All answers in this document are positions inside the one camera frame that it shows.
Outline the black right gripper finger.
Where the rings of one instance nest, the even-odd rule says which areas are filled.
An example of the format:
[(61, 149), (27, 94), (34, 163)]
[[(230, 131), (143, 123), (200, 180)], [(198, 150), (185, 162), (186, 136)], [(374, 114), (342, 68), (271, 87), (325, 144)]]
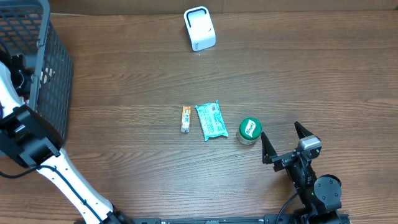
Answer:
[(299, 139), (303, 139), (309, 136), (312, 136), (313, 133), (307, 130), (304, 126), (302, 126), (298, 121), (294, 123), (297, 135)]
[(265, 132), (261, 133), (261, 141), (262, 141), (262, 163), (263, 164), (274, 163), (274, 159), (277, 157), (277, 153), (273, 148)]

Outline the green lid glass jar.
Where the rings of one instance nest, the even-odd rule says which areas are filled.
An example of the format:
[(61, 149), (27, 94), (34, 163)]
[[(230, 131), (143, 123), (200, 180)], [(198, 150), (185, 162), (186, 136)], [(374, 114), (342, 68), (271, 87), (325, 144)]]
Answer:
[(237, 130), (237, 139), (241, 144), (252, 145), (262, 133), (262, 124), (256, 118), (245, 118)]

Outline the teal wipes packet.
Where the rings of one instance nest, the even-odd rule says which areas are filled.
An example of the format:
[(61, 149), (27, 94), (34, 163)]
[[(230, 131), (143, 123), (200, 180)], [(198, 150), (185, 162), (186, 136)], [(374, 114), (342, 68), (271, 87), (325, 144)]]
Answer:
[(218, 100), (203, 105), (196, 105), (195, 108), (198, 113), (205, 142), (210, 138), (220, 136), (227, 138), (229, 136)]

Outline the orange snack packet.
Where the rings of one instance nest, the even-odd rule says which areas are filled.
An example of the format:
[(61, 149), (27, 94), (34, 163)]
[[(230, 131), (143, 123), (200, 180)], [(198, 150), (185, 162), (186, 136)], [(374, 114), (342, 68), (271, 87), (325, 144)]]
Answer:
[(182, 109), (182, 120), (181, 120), (181, 132), (189, 133), (190, 132), (190, 120), (191, 120), (191, 107), (184, 106)]

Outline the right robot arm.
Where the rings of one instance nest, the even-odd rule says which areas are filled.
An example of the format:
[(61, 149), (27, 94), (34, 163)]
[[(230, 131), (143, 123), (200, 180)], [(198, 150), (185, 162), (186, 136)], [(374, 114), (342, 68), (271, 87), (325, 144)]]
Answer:
[(298, 121), (294, 123), (299, 142), (289, 153), (278, 155), (265, 132), (261, 133), (262, 162), (276, 172), (285, 170), (296, 193), (275, 217), (276, 223), (347, 223), (341, 216), (341, 180), (334, 175), (317, 177), (312, 161), (320, 155), (321, 139)]

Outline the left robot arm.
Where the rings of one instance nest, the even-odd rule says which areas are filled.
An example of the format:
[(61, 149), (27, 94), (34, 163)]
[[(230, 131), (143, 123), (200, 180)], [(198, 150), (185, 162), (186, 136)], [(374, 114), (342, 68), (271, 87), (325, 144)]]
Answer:
[(61, 191), (84, 223), (131, 223), (80, 174), (58, 132), (24, 103), (12, 82), (16, 76), (24, 77), (23, 65), (1, 52), (1, 152), (26, 169), (14, 178), (38, 172)]

